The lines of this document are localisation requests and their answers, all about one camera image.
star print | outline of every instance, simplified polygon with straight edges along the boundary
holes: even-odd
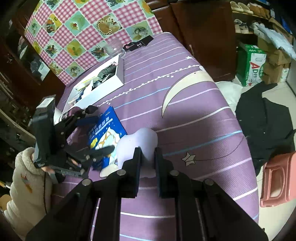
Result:
[[[185,162],[186,166],[189,166],[190,164],[195,164],[195,155],[190,155],[189,152],[187,152],[186,156],[182,158],[182,160]]]

tile floor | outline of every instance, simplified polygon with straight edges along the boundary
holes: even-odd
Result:
[[[249,89],[250,87],[243,87],[243,92]],[[262,97],[287,106],[290,111],[293,127],[296,128],[296,97],[286,82],[278,83],[275,88],[263,92]],[[261,196],[262,178],[263,173],[261,169],[257,176],[259,198]],[[269,240],[272,240],[282,229],[295,207],[296,199],[276,207],[259,208],[259,226],[265,228]]]

blue snack bag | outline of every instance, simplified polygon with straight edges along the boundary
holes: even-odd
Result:
[[[98,123],[89,131],[90,149],[100,149],[102,147],[114,145],[115,150],[100,161],[93,163],[94,170],[105,168],[110,163],[117,164],[116,146],[121,137],[126,135],[126,130],[120,123],[114,109],[110,106],[106,112],[100,116]]]

crescent moon print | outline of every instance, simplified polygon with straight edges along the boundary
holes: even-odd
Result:
[[[214,82],[211,76],[205,70],[200,70],[200,71],[193,72],[185,77],[182,77],[176,83],[174,83],[172,87],[170,87],[168,92],[165,94],[165,97],[163,100],[163,106],[162,106],[162,117],[166,107],[168,106],[168,104],[174,98],[175,95],[177,95],[181,90],[187,88],[188,86],[194,85],[199,82],[204,82],[204,81]]]

fluffy jacket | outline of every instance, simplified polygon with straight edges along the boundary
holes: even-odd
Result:
[[[34,148],[27,148],[15,158],[10,189],[11,201],[7,203],[4,215],[16,233],[25,237],[26,234],[45,216],[44,178],[46,210],[50,209],[52,181],[49,175],[34,167],[31,160]]]

